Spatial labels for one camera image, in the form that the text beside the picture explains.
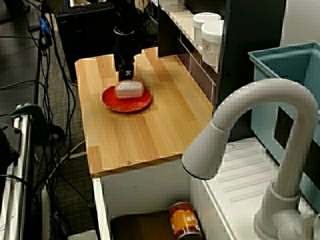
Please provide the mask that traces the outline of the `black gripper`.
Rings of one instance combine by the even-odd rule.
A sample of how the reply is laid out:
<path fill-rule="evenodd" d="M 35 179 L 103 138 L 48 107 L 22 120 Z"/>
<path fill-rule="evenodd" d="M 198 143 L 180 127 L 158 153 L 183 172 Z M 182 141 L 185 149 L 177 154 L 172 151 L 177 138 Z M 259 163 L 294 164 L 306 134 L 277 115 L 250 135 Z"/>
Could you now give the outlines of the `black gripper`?
<path fill-rule="evenodd" d="M 134 57 L 142 52 L 142 38 L 132 28 L 120 26 L 113 28 L 115 45 L 113 46 L 114 63 L 118 68 L 119 81 L 132 80 L 134 75 Z"/>

